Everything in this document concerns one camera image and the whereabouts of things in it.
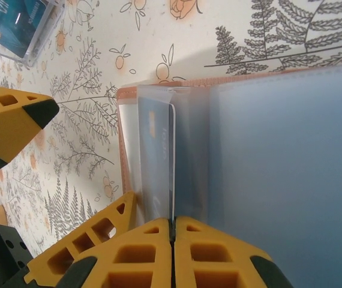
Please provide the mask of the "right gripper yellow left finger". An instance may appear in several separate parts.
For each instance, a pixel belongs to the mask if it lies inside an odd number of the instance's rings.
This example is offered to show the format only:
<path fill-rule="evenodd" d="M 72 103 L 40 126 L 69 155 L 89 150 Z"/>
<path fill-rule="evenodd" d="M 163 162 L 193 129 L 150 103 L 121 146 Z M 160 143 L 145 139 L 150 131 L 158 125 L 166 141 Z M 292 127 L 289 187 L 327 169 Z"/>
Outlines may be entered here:
<path fill-rule="evenodd" d="M 82 252 L 56 287 L 170 287 L 169 221 L 152 220 Z"/>

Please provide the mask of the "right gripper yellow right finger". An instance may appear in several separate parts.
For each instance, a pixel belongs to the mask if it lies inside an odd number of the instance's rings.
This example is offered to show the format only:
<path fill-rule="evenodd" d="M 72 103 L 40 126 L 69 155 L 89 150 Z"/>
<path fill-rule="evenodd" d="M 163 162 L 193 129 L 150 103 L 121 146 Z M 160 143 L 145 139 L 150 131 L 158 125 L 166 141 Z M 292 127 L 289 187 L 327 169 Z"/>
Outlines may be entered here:
<path fill-rule="evenodd" d="M 190 217 L 176 219 L 176 287 L 291 287 L 263 250 Z"/>

